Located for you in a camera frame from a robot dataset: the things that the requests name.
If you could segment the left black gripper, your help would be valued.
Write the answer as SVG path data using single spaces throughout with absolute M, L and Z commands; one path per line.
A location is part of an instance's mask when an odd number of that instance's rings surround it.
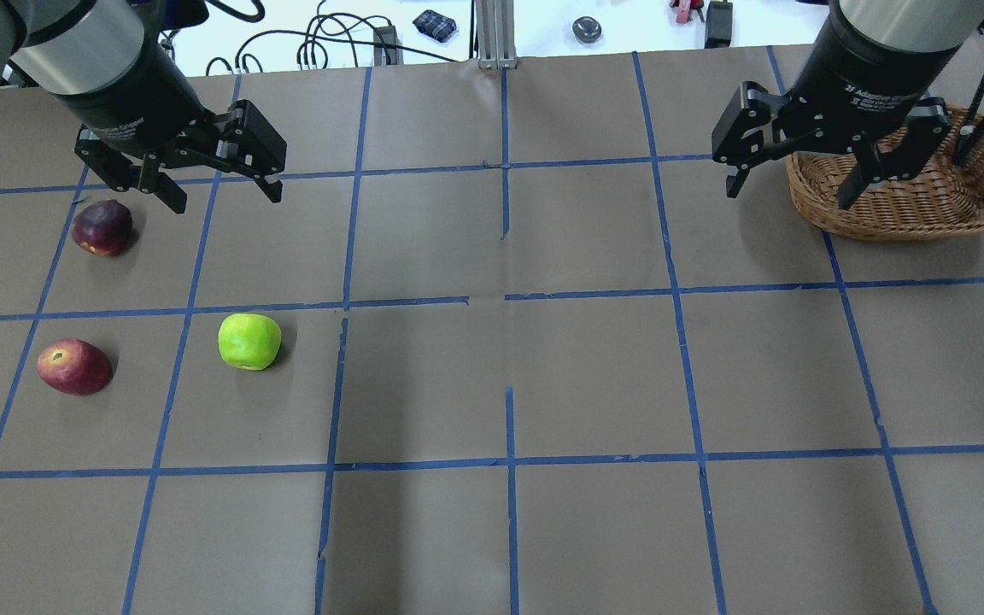
M 284 199 L 288 144 L 253 102 L 215 113 L 161 51 L 145 51 L 121 77 L 89 93 L 58 95 L 81 121 L 75 152 L 108 185 L 153 185 L 172 213 L 187 194 L 161 171 L 210 167 L 253 179 L 272 203 Z

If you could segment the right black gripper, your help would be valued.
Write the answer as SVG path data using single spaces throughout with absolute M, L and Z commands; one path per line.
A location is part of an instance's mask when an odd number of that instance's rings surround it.
M 712 156 L 735 169 L 727 198 L 741 194 L 751 168 L 797 151 L 852 155 L 837 187 L 840 210 L 884 179 L 913 178 L 952 129 L 945 102 L 926 97 L 950 58 L 951 50 L 882 45 L 847 17 L 829 17 L 788 92 L 746 81 L 723 110 Z

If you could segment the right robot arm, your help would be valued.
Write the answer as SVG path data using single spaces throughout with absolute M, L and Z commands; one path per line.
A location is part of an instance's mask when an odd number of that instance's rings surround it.
M 984 1 L 832 1 L 803 70 L 781 95 L 743 82 L 713 128 L 715 162 L 733 168 L 728 197 L 768 161 L 796 152 L 852 155 L 837 205 L 868 187 L 915 178 L 948 138 L 946 105 L 927 90 L 984 20 Z M 984 136 L 971 122 L 953 152 Z

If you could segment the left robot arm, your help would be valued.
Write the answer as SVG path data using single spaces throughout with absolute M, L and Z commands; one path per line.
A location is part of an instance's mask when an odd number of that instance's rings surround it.
M 110 190 L 186 194 L 168 170 L 207 167 L 281 202 L 288 144 L 253 102 L 208 109 L 126 1 L 0 1 L 0 78 L 16 65 L 79 122 L 74 153 Z

